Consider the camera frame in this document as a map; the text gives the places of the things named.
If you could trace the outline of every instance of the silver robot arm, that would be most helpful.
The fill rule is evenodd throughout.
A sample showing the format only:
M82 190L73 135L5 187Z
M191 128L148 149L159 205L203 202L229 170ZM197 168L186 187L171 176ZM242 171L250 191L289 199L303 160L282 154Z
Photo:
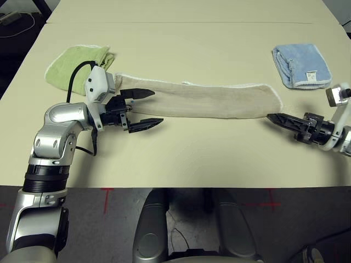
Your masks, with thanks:
M125 99L141 99L154 92L132 89L120 90L121 94L115 95L112 74L101 67L92 66L84 88L86 104L70 104L68 96L67 103L54 105L45 113L44 125L34 139L24 185L18 192L12 214L6 242L9 254L1 263L52 263L64 248L69 226L69 211L63 207L66 182L75 149L85 150L76 146L81 131L92 130L94 153L85 151L96 155L97 134L105 125L120 125L132 133L163 121L152 118L131 124L126 116L130 108Z
M284 113L268 114L273 123L295 132L295 139L305 144L318 144L324 151L333 150L351 157L351 127L346 125L351 114L351 89L341 83L326 89L329 105L337 107L330 121L323 116L305 113L302 119Z

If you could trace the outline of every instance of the beige table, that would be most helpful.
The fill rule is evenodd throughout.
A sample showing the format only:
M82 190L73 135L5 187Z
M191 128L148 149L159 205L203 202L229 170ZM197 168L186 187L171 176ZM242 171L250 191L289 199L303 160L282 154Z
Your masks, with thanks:
M45 110L66 93L44 81L47 66L75 44L111 46L110 72L201 84L267 83L284 112L331 118L324 90L282 85L271 50L315 43L333 73L350 82L350 41L339 26L262 23L47 24L0 101L2 185L21 185ZM84 101L74 95L72 102ZM150 116L130 113L131 120ZM79 187L318 187L351 185L351 159L292 141L267 119L165 118L128 134L108 127L99 154L76 151L68 186ZM89 132L78 145L91 147Z
M292 22L338 24L322 0L61 0L48 23Z

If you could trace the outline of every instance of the gray carpet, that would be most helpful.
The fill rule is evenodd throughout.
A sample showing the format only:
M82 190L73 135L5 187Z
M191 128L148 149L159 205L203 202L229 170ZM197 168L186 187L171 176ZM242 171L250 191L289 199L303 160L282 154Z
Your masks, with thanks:
M5 256L5 240L18 187L0 186L0 258ZM133 236L138 217L150 192L148 188L71 188L65 203L70 211L66 248L58 262L131 262ZM265 262L286 262L306 244L351 227L351 188L240 189L230 192L242 205L248 224ZM175 189L167 213L168 247L218 249L213 215L203 211L199 189ZM351 262L350 236L318 244L327 262Z

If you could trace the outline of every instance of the folded blue towel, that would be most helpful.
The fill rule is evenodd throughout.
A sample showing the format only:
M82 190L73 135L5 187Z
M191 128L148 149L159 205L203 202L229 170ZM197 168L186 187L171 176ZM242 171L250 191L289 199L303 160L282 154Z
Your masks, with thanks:
M277 45L273 59L288 88L318 89L331 83L329 68L314 44Z

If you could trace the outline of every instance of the towel tag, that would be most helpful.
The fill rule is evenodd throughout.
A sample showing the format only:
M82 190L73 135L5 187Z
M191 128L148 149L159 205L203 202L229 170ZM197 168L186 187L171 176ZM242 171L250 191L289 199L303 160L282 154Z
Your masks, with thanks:
M306 77L308 81L317 81L316 78L317 70L315 71L307 71L306 72Z

